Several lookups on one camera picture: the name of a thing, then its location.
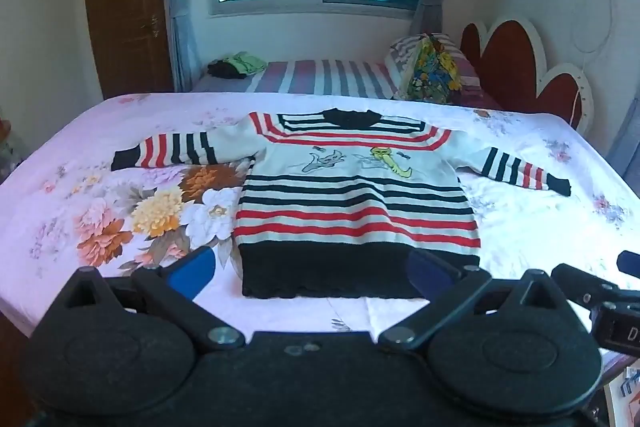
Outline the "green and black clothes pile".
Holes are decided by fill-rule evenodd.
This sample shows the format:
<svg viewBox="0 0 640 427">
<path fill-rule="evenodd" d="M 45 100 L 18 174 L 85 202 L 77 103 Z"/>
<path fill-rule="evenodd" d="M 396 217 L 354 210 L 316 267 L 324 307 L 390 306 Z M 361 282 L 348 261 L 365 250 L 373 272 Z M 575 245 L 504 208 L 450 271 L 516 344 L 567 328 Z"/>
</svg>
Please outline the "green and black clothes pile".
<svg viewBox="0 0 640 427">
<path fill-rule="evenodd" d="M 222 79 L 244 79 L 266 69 L 268 63 L 247 52 L 218 58 L 207 65 L 207 74 Z"/>
</svg>

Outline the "red heart headboard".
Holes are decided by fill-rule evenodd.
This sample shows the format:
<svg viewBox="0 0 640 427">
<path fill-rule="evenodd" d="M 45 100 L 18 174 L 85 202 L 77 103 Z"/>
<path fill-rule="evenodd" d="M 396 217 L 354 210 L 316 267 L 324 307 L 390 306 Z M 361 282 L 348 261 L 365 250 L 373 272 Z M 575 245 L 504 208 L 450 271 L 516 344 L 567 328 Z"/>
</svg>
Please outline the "red heart headboard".
<svg viewBox="0 0 640 427">
<path fill-rule="evenodd" d="M 589 132 L 594 103 L 586 74 L 570 63 L 550 67 L 541 36 L 529 20 L 502 16 L 491 27 L 469 23 L 460 50 L 474 67 L 480 89 L 501 108 L 551 114 L 581 135 Z"/>
</svg>

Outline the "colourful patterned pillow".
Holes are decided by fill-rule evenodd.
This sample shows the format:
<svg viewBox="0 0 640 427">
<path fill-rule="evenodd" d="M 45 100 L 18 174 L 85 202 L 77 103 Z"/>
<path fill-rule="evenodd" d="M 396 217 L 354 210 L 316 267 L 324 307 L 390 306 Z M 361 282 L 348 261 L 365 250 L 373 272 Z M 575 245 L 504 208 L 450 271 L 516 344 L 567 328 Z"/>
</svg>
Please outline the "colourful patterned pillow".
<svg viewBox="0 0 640 427">
<path fill-rule="evenodd" d="M 454 59 L 437 38 L 424 35 L 410 61 L 406 99 L 450 104 L 461 92 L 462 83 Z"/>
</svg>

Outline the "striped knit sweater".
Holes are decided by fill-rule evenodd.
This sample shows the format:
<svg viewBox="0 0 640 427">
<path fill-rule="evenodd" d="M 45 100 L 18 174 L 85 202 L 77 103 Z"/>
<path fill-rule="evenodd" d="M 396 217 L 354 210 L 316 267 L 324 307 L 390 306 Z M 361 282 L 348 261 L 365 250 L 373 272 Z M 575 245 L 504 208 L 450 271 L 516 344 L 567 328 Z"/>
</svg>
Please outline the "striped knit sweater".
<svg viewBox="0 0 640 427">
<path fill-rule="evenodd" d="M 233 238 L 246 297 L 397 298 L 416 291 L 410 251 L 478 262 L 480 232 L 458 176 L 570 194 L 570 182 L 460 130 L 338 108 L 251 113 L 210 131 L 158 134 L 114 170 L 250 165 Z"/>
</svg>

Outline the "striped far bed sheet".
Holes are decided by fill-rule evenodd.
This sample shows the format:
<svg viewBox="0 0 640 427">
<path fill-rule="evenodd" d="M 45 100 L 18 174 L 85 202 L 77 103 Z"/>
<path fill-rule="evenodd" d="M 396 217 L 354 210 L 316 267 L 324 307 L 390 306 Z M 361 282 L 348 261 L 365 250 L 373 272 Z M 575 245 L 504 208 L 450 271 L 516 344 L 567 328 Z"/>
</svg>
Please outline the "striped far bed sheet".
<svg viewBox="0 0 640 427">
<path fill-rule="evenodd" d="M 396 100 L 395 86 L 385 62 L 353 60 L 299 60 L 267 62 L 262 72 L 244 79 L 222 79 L 205 74 L 195 92 L 285 93 L 339 95 L 352 98 Z M 483 91 L 482 98 L 464 107 L 497 109 Z"/>
</svg>

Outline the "brown wooden door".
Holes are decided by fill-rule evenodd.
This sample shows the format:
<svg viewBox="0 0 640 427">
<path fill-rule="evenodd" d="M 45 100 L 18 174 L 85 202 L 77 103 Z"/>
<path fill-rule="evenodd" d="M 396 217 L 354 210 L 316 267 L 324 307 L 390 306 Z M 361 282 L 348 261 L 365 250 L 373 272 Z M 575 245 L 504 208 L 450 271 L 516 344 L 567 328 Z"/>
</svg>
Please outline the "brown wooden door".
<svg viewBox="0 0 640 427">
<path fill-rule="evenodd" d="M 164 0 L 85 0 L 104 98 L 174 90 Z"/>
</svg>

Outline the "striped pillow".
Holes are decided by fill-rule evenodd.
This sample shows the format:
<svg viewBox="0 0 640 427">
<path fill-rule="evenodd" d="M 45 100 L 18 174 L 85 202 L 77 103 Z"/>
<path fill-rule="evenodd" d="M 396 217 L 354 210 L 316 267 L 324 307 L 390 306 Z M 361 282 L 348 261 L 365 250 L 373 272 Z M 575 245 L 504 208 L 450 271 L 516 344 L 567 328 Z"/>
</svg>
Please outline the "striped pillow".
<svg viewBox="0 0 640 427">
<path fill-rule="evenodd" d="M 405 97 L 406 81 L 409 76 L 410 61 L 413 57 L 416 45 L 426 34 L 419 34 L 398 39 L 394 42 L 385 57 L 385 66 L 390 73 L 395 86 L 394 98 L 396 100 L 409 101 Z M 445 47 L 445 50 L 454 59 L 457 65 L 462 83 L 462 92 L 450 104 L 446 105 L 471 105 L 480 100 L 483 95 L 480 89 L 480 78 L 477 77 L 474 67 L 446 34 L 436 32 L 430 34 L 437 38 Z"/>
</svg>

